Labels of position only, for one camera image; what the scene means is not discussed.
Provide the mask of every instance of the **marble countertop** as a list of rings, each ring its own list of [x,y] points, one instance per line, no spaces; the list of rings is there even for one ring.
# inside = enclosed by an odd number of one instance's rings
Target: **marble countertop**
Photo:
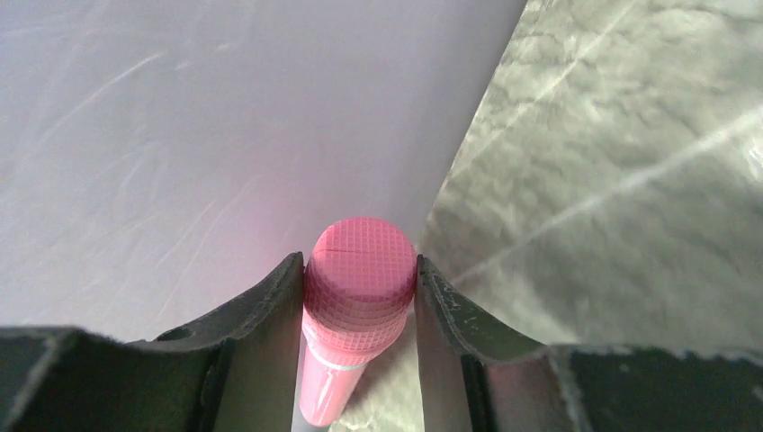
[[[761,76],[754,0],[531,0],[420,250],[546,343],[763,347]],[[423,430],[410,324],[331,430]]]

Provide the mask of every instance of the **pink marker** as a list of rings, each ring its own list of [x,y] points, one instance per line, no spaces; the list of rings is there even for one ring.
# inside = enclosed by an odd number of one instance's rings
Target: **pink marker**
[[[415,280],[416,251],[384,220],[342,220],[320,236],[302,317],[300,410],[310,424],[337,420],[368,362],[400,336]]]

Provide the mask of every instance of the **pink bottle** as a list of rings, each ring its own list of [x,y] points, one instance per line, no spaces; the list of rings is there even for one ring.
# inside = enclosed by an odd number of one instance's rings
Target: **pink bottle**
[[[384,220],[342,220],[320,236],[302,318],[300,410],[310,424],[337,420],[368,362],[399,337],[415,280],[416,251]]]

